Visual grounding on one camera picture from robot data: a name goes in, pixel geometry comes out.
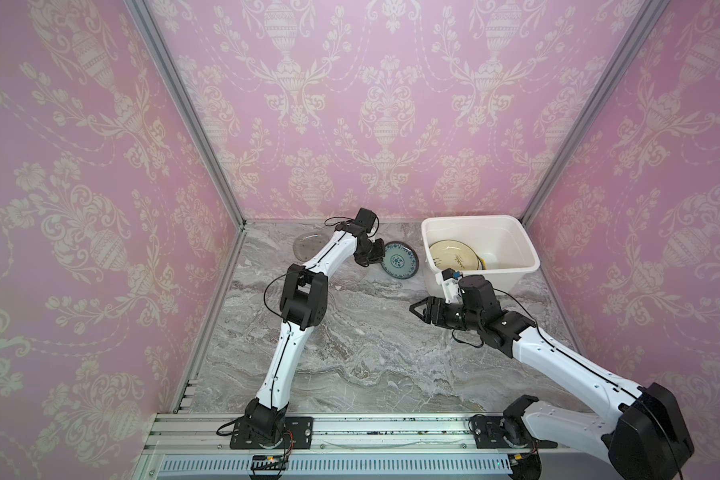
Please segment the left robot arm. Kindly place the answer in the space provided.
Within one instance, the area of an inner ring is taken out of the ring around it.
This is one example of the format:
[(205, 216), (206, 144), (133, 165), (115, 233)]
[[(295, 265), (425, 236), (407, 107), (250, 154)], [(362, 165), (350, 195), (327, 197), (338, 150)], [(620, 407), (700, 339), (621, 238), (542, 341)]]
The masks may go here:
[(313, 331), (328, 310), (329, 281), (348, 259), (361, 267), (383, 260), (384, 241), (375, 236), (378, 216), (361, 208), (353, 218), (341, 218), (328, 242), (303, 264), (293, 264), (281, 276), (278, 343), (266, 376), (238, 421), (243, 437), (275, 447), (286, 433), (285, 417), (300, 357)]

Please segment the cream plate with grass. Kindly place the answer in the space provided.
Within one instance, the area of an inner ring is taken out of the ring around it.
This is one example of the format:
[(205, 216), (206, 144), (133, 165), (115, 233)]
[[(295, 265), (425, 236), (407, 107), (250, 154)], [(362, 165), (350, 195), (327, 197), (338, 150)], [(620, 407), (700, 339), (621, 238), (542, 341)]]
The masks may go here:
[(429, 246), (434, 265), (439, 270), (452, 268), (456, 271), (479, 271), (481, 264), (477, 253), (468, 245), (456, 240), (441, 240)]

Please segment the small blue patterned plate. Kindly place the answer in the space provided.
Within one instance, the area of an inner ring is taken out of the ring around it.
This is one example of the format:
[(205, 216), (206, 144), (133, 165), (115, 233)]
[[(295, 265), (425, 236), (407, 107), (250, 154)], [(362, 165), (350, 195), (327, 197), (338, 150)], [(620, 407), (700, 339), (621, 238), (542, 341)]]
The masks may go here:
[(382, 269), (398, 280), (413, 278), (419, 270), (420, 261), (417, 253), (402, 241), (391, 241), (385, 244)]

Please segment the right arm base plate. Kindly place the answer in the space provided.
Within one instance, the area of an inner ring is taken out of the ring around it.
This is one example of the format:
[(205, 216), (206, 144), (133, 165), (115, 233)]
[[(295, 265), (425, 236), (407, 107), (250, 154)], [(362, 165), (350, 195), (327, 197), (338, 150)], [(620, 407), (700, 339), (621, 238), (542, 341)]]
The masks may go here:
[(478, 449), (556, 449), (558, 444), (533, 438), (519, 422), (501, 415), (475, 414), (467, 422)]

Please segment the yellow scalloped dotted plate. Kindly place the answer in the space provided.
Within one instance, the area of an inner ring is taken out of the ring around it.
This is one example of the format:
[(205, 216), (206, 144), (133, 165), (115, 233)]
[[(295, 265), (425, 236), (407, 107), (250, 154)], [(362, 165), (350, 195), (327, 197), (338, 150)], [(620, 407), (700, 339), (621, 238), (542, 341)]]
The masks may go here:
[(487, 263), (486, 263), (486, 260), (485, 260), (482, 256), (480, 256), (480, 255), (478, 255), (478, 254), (476, 254), (476, 255), (477, 255), (477, 257), (478, 257), (478, 259), (479, 259), (479, 261), (480, 261), (481, 270), (488, 270), (488, 265), (487, 265)]

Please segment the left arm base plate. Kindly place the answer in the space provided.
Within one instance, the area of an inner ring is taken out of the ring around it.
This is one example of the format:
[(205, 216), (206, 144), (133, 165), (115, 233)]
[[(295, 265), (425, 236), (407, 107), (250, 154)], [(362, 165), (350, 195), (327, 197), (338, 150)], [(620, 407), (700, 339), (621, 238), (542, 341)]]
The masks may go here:
[(256, 426), (252, 420), (237, 420), (230, 435), (232, 450), (295, 449), (308, 450), (312, 444), (314, 418), (287, 416), (272, 426)]

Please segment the white plastic bin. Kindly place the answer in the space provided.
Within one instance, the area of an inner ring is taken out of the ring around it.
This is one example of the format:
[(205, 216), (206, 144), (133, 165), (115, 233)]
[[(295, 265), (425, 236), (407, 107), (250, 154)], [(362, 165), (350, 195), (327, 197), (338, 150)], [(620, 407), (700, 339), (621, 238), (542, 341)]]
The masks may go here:
[(509, 215), (435, 217), (422, 222), (427, 292), (443, 297), (436, 276), (445, 268), (482, 275), (494, 287), (512, 289), (536, 272), (540, 259), (520, 221)]

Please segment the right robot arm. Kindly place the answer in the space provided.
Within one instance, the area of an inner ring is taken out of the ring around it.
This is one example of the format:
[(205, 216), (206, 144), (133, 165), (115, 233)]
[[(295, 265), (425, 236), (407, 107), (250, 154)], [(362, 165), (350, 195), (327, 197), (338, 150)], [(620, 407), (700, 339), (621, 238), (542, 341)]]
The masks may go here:
[(658, 383), (642, 386), (555, 340), (526, 310), (503, 308), (490, 281), (446, 269), (440, 297), (410, 305), (423, 323), (474, 332), (483, 346), (539, 371), (589, 407), (582, 413), (523, 395), (502, 413), (506, 441), (535, 449), (555, 442), (589, 454), (624, 479), (681, 478), (695, 447), (675, 395)]

